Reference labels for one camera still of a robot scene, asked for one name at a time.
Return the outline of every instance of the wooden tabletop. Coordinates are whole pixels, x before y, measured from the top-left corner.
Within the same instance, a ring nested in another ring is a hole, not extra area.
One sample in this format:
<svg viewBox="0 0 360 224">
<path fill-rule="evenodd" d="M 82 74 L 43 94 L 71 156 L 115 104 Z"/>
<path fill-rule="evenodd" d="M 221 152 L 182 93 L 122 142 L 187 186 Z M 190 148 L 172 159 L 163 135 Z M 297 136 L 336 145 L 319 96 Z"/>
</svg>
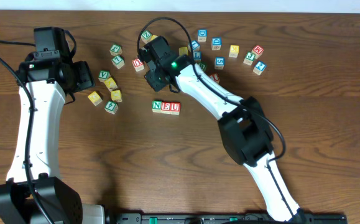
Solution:
<svg viewBox="0 0 360 224">
<path fill-rule="evenodd" d="M 183 93 L 155 93 L 146 70 L 134 71 L 137 35 L 159 16 L 178 19 L 193 38 L 208 29 L 201 43 L 207 74 L 215 72 L 215 57 L 228 58 L 229 46 L 240 46 L 238 58 L 218 71 L 220 85 L 257 98 L 283 132 L 288 152 L 278 165 L 293 198 L 306 210 L 344 213 L 360 223 L 360 15 L 0 11 L 0 39 L 34 42 L 33 28 L 62 27 L 77 41 L 74 60 L 91 68 L 96 87 L 64 106 L 58 147 L 62 179 L 82 202 L 145 213 L 265 210 L 251 175 L 224 150 L 214 117 Z M 187 46 L 172 22 L 149 30 L 173 49 Z M 221 50 L 211 50 L 212 37 L 222 38 Z M 113 43 L 123 48 L 120 70 L 111 62 Z M 265 48 L 261 76 L 242 64 L 256 44 Z M 13 68 L 33 50 L 0 44 Z M 116 115 L 104 110 L 109 91 L 97 79 L 102 69 L 123 93 Z M 95 90 L 104 96 L 98 106 L 87 99 Z M 180 116 L 153 113 L 155 99 L 181 102 Z M 19 116 L 18 86 L 0 64 L 0 184 L 14 157 Z M 277 138 L 274 145 L 278 154 Z"/>
</svg>

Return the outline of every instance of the wooden block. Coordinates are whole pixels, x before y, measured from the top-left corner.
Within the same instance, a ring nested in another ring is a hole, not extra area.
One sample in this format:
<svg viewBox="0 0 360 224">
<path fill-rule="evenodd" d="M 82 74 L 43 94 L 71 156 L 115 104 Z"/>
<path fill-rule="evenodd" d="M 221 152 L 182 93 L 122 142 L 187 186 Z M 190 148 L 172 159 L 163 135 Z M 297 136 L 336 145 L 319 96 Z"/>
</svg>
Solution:
<svg viewBox="0 0 360 224">
<path fill-rule="evenodd" d="M 256 59 L 256 55 L 252 52 L 248 52 L 243 60 L 243 63 L 246 65 L 252 65 L 254 59 Z"/>
<path fill-rule="evenodd" d="M 202 60 L 202 53 L 201 52 L 194 52 L 193 53 L 193 59 L 195 60 L 195 63 L 200 63 Z"/>
<path fill-rule="evenodd" d="M 120 92 L 120 90 L 113 90 L 111 92 L 111 99 L 113 102 L 122 102 L 122 93 Z"/>
<path fill-rule="evenodd" d="M 191 52 L 191 46 L 188 44 L 188 50 Z M 199 43 L 196 41 L 196 40 L 193 40 L 192 41 L 192 50 L 194 52 L 197 52 L 200 50 L 200 45 Z"/>
<path fill-rule="evenodd" d="M 263 51 L 264 49 L 257 45 L 253 48 L 252 53 L 256 55 L 256 59 L 257 59 L 262 55 Z"/>
<path fill-rule="evenodd" d="M 112 101 L 108 101 L 108 103 L 105 105 L 105 110 L 108 112 L 108 113 L 111 113 L 111 114 L 115 114 L 119 109 L 119 106 L 117 103 L 115 102 L 112 102 Z"/>
<path fill-rule="evenodd" d="M 148 42 L 150 42 L 151 39 L 152 39 L 152 34 L 148 30 L 145 30 L 141 34 L 141 40 L 144 41 L 144 43 L 148 44 Z"/>
<path fill-rule="evenodd" d="M 218 78 L 218 74 L 217 73 L 214 73 L 212 75 L 209 75 L 209 77 L 214 81 L 216 82 L 217 84 L 219 83 L 219 78 Z"/>
<path fill-rule="evenodd" d="M 161 113 L 170 113 L 170 103 L 162 102 L 162 110 Z"/>
<path fill-rule="evenodd" d="M 92 92 L 87 97 L 94 104 L 94 106 L 97 106 L 100 102 L 103 101 L 103 99 L 101 99 L 101 97 L 99 96 L 99 94 L 96 91 Z"/>
<path fill-rule="evenodd" d="M 206 42 L 206 40 L 207 40 L 207 30 L 206 29 L 198 30 L 198 41 Z"/>
<path fill-rule="evenodd" d="M 207 65 L 200 62 L 199 67 L 202 69 L 202 71 L 206 71 Z"/>
<path fill-rule="evenodd" d="M 221 49 L 221 38 L 220 37 L 213 37 L 211 39 L 211 49 L 212 50 Z"/>
<path fill-rule="evenodd" d="M 99 71 L 98 80 L 100 82 L 105 82 L 105 80 L 109 79 L 111 77 L 111 74 L 107 70 L 101 70 Z"/>
<path fill-rule="evenodd" d="M 116 82 L 113 80 L 112 77 L 110 77 L 109 79 L 104 81 L 106 87 L 112 91 L 118 88 L 118 85 L 116 84 Z"/>
<path fill-rule="evenodd" d="M 180 48 L 178 49 L 178 54 L 179 54 L 179 56 L 181 56 L 181 55 L 183 55 L 183 54 L 188 55 L 188 49 L 187 49 L 187 47 L 180 47 Z"/>
<path fill-rule="evenodd" d="M 216 57 L 215 69 L 224 69 L 225 59 L 223 57 Z"/>
<path fill-rule="evenodd" d="M 117 69 L 120 69 L 124 65 L 124 60 L 122 57 L 116 56 L 112 59 L 112 63 Z"/>
<path fill-rule="evenodd" d="M 267 67 L 266 64 L 262 63 L 262 62 L 257 62 L 256 66 L 253 69 L 253 72 L 261 75 L 261 73 L 264 71 L 264 69 Z"/>
<path fill-rule="evenodd" d="M 132 60 L 131 62 L 134 69 L 136 69 L 136 72 L 144 69 L 144 63 L 142 63 L 138 58 Z"/>
<path fill-rule="evenodd" d="M 170 114 L 180 115 L 180 103 L 170 103 Z"/>
<path fill-rule="evenodd" d="M 152 102 L 152 111 L 155 113 L 161 113 L 162 112 L 162 102 L 159 100 L 154 100 Z"/>
<path fill-rule="evenodd" d="M 119 46 L 118 44 L 113 44 L 111 47 L 111 50 L 109 50 L 109 51 L 111 52 L 111 55 L 113 55 L 113 56 L 121 55 L 123 53 L 122 47 Z"/>
<path fill-rule="evenodd" d="M 239 54 L 239 46 L 238 45 L 231 45 L 229 47 L 229 57 L 237 58 Z"/>
<path fill-rule="evenodd" d="M 152 35 L 152 37 L 150 38 L 150 41 L 153 41 L 157 36 L 154 34 Z"/>
</svg>

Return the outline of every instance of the white wall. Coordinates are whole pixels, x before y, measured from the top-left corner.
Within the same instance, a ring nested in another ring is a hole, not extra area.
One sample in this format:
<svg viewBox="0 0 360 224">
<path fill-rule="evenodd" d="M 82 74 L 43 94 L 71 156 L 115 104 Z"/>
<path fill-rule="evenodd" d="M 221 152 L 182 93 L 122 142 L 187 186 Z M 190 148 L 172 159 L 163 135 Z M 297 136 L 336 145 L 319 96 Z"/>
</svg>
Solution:
<svg viewBox="0 0 360 224">
<path fill-rule="evenodd" d="M 0 9 L 360 13 L 360 0 L 0 0 Z"/>
</svg>

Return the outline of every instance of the toy block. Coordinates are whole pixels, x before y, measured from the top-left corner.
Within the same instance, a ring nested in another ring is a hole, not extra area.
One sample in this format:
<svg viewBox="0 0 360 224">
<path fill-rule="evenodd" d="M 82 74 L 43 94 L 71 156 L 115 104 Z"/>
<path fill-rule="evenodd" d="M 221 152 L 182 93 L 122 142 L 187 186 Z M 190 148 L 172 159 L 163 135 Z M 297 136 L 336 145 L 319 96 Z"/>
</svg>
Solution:
<svg viewBox="0 0 360 224">
<path fill-rule="evenodd" d="M 214 73 L 212 75 L 209 75 L 209 77 L 214 81 L 216 82 L 217 84 L 219 83 L 219 78 L 218 78 L 218 74 L 217 73 Z"/>
<path fill-rule="evenodd" d="M 153 41 L 157 36 L 154 34 L 152 35 L 152 37 L 150 38 L 150 41 Z"/>
<path fill-rule="evenodd" d="M 106 87 L 112 91 L 118 88 L 118 85 L 116 84 L 116 82 L 113 80 L 112 77 L 110 77 L 109 79 L 104 81 Z"/>
<path fill-rule="evenodd" d="M 141 40 L 144 41 L 144 43 L 148 44 L 148 42 L 150 42 L 151 39 L 152 39 L 152 34 L 148 30 L 145 30 L 141 34 Z"/>
<path fill-rule="evenodd" d="M 252 50 L 252 53 L 254 53 L 256 55 L 256 59 L 258 59 L 262 53 L 263 53 L 264 49 L 260 46 L 255 46 Z"/>
<path fill-rule="evenodd" d="M 191 52 L 191 45 L 188 44 L 188 50 Z M 196 40 L 192 41 L 192 50 L 194 52 L 197 52 L 200 50 L 200 45 Z"/>
<path fill-rule="evenodd" d="M 225 59 L 223 57 L 216 57 L 215 69 L 224 69 Z"/>
<path fill-rule="evenodd" d="M 188 55 L 188 49 L 187 49 L 187 47 L 180 47 L 180 48 L 178 49 L 178 54 L 179 54 L 180 56 L 183 55 L 183 54 Z"/>
<path fill-rule="evenodd" d="M 122 47 L 119 46 L 118 44 L 113 44 L 110 52 L 111 52 L 111 55 L 113 55 L 113 56 L 121 55 L 123 53 Z"/>
<path fill-rule="evenodd" d="M 202 69 L 202 71 L 206 71 L 207 65 L 200 62 L 199 67 Z"/>
<path fill-rule="evenodd" d="M 195 60 L 195 63 L 200 63 L 202 60 L 202 53 L 201 52 L 194 52 L 193 53 L 193 59 Z"/>
<path fill-rule="evenodd" d="M 166 113 L 166 114 L 170 113 L 170 103 L 162 102 L 161 113 Z"/>
<path fill-rule="evenodd" d="M 155 113 L 161 113 L 162 112 L 162 102 L 159 100 L 154 100 L 152 102 L 152 111 Z"/>
<path fill-rule="evenodd" d="M 198 30 L 198 41 L 206 42 L 206 40 L 207 40 L 207 30 L 206 29 Z"/>
<path fill-rule="evenodd" d="M 239 54 L 239 46 L 238 45 L 231 45 L 229 47 L 229 57 L 238 57 Z"/>
<path fill-rule="evenodd" d="M 134 69 L 136 69 L 136 72 L 144 69 L 144 63 L 142 63 L 138 58 L 132 60 L 131 62 Z"/>
<path fill-rule="evenodd" d="M 180 103 L 170 103 L 170 114 L 180 115 Z"/>
<path fill-rule="evenodd" d="M 257 62 L 256 66 L 253 69 L 253 72 L 261 75 L 261 73 L 264 71 L 264 69 L 267 67 L 266 64 L 262 63 L 262 62 Z"/>
<path fill-rule="evenodd" d="M 122 102 L 122 93 L 120 92 L 120 90 L 113 90 L 111 92 L 111 99 L 113 102 Z"/>
<path fill-rule="evenodd" d="M 111 74 L 107 70 L 101 70 L 99 71 L 98 80 L 100 82 L 105 82 L 105 80 L 109 79 L 111 77 Z"/>
<path fill-rule="evenodd" d="M 105 105 L 105 110 L 108 112 L 108 113 L 111 113 L 111 114 L 115 114 L 117 111 L 118 111 L 118 104 L 117 103 L 114 103 L 112 101 L 108 101 L 108 103 Z"/>
<path fill-rule="evenodd" d="M 243 63 L 246 65 L 252 65 L 254 59 L 256 59 L 256 55 L 252 52 L 248 52 L 243 60 Z"/>
<path fill-rule="evenodd" d="M 221 38 L 220 37 L 213 37 L 211 39 L 211 49 L 212 50 L 221 49 Z"/>
<path fill-rule="evenodd" d="M 112 59 L 112 63 L 117 69 L 120 69 L 124 65 L 124 60 L 122 57 L 116 56 Z"/>
<path fill-rule="evenodd" d="M 101 97 L 99 96 L 99 94 L 96 91 L 92 92 L 87 97 L 94 104 L 94 106 L 97 106 L 100 102 L 103 101 L 103 99 L 101 99 Z"/>
</svg>

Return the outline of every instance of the yellow block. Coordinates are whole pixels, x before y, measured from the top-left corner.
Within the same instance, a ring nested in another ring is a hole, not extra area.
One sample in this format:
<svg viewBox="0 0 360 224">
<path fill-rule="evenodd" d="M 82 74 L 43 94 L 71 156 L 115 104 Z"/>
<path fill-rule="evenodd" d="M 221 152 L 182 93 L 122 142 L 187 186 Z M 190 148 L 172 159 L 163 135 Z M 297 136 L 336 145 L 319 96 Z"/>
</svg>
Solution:
<svg viewBox="0 0 360 224">
<path fill-rule="evenodd" d="M 92 92 L 90 95 L 87 96 L 90 101 L 97 106 L 100 102 L 102 102 L 103 100 L 101 99 L 101 97 L 99 96 L 99 94 L 97 92 Z"/>
<path fill-rule="evenodd" d="M 113 80 L 113 78 L 109 78 L 107 80 L 104 81 L 106 87 L 112 91 L 118 88 L 118 85 L 116 84 L 116 82 Z"/>
<path fill-rule="evenodd" d="M 120 90 L 114 90 L 111 92 L 111 98 L 113 102 L 122 102 L 122 93 Z"/>
<path fill-rule="evenodd" d="M 239 54 L 239 46 L 231 45 L 229 47 L 229 57 L 238 57 L 238 54 Z"/>
<path fill-rule="evenodd" d="M 180 47 L 180 48 L 178 49 L 178 54 L 179 54 L 180 56 L 183 55 L 183 54 L 188 55 L 188 48 L 187 48 L 187 47 Z"/>
</svg>

